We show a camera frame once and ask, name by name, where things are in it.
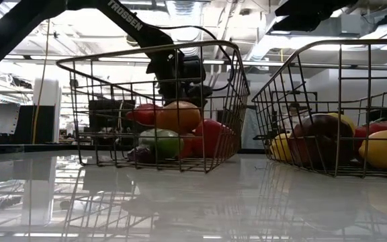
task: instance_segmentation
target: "tomato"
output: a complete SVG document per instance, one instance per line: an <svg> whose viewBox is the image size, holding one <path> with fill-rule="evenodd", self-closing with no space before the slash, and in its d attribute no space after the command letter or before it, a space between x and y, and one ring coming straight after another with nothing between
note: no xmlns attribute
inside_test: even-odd
<svg viewBox="0 0 387 242"><path fill-rule="evenodd" d="M195 135L191 133L181 135L183 138L183 150L180 152L180 158L189 158L193 153L193 142Z"/></svg>
<svg viewBox="0 0 387 242"><path fill-rule="evenodd" d="M142 104L128 112L125 117L143 125L155 125L155 115L161 110L161 107L154 104Z"/></svg>
<svg viewBox="0 0 387 242"><path fill-rule="evenodd" d="M387 130L387 121L382 122L372 122L370 124L370 129L368 135L373 133ZM367 125L360 126L356 128L355 138L367 138ZM356 140L355 141L355 151L359 150L364 140Z"/></svg>
<svg viewBox="0 0 387 242"><path fill-rule="evenodd" d="M205 119L204 125L203 122L198 125L198 127L195 129L195 135L198 136L195 138L192 142L192 148L194 155L198 157L203 157L205 155L207 158L213 158L216 149L223 149L225 148L225 151L217 152L217 155L225 155L223 152L232 152L234 147L224 147L223 145L218 145L219 141L219 134L222 133L220 137L220 143L223 144L224 141L225 145L233 145L233 138L234 138L234 132L226 127L225 125L211 120L211 119Z"/></svg>

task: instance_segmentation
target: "orange fruit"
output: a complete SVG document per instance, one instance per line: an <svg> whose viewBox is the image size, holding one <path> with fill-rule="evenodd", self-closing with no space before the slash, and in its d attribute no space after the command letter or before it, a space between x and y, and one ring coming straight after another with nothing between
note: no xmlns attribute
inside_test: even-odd
<svg viewBox="0 0 387 242"><path fill-rule="evenodd" d="M156 118L157 128L172 130L179 134L191 132L200 122L199 108L185 101L170 103L157 114Z"/></svg>

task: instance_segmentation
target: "glossy table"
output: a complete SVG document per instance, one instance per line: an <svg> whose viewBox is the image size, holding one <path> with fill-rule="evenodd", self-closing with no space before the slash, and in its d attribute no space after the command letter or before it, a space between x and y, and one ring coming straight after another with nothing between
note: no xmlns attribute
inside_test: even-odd
<svg viewBox="0 0 387 242"><path fill-rule="evenodd" d="M6 154L0 241L387 241L387 179L262 155L204 175L83 168L74 151Z"/></svg>

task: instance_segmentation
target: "ceiling light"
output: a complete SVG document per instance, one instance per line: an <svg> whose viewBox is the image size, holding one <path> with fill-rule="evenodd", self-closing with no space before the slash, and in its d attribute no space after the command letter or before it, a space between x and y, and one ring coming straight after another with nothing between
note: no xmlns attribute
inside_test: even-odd
<svg viewBox="0 0 387 242"><path fill-rule="evenodd" d="M279 31L279 30L274 30L274 31L271 31L271 34L283 34L283 35L288 35L290 34L289 31Z"/></svg>
<svg viewBox="0 0 387 242"><path fill-rule="evenodd" d="M225 62L223 60L205 60L204 64L209 65L223 65Z"/></svg>
<svg viewBox="0 0 387 242"><path fill-rule="evenodd" d="M5 58L6 59L18 59L18 58L24 58L24 56L18 55L18 54L8 54Z"/></svg>
<svg viewBox="0 0 387 242"><path fill-rule="evenodd" d="M283 63L275 61L243 61L243 64L254 67L281 67L283 65Z"/></svg>
<svg viewBox="0 0 387 242"><path fill-rule="evenodd" d="M31 56L32 59L34 60L44 60L46 59L46 56ZM62 60L64 58L68 58L67 56L47 56L47 59L48 60L51 60L51 61L58 61L58 60Z"/></svg>
<svg viewBox="0 0 387 242"><path fill-rule="evenodd" d="M135 63L149 63L149 58L126 58L126 57L101 57L99 61L120 61L120 62L135 62Z"/></svg>

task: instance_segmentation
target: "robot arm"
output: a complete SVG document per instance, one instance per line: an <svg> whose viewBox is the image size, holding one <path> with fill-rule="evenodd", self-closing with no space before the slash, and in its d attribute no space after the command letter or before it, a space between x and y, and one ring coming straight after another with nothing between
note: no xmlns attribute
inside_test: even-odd
<svg viewBox="0 0 387 242"><path fill-rule="evenodd" d="M140 47L173 44L170 36L158 28L142 22L135 13L132 13L118 0L21 0L0 19L0 61L42 21L58 16L65 10L84 8L100 10L133 37ZM158 81L174 79L175 71L179 71L179 76L183 78L186 78L186 75L189 75L188 78L200 77L199 71L195 73L196 70L200 70L200 65L202 65L198 58L194 60L187 58L185 62L182 62L186 65L181 65L181 68L191 71L175 70L175 60L169 58L170 54L174 55L174 52L162 51L148 54L151 59L148 73L155 73ZM183 58L183 53L179 51L179 61ZM163 95L164 99L175 98L177 92L179 97L186 97L181 83L160 83L159 93Z"/></svg>

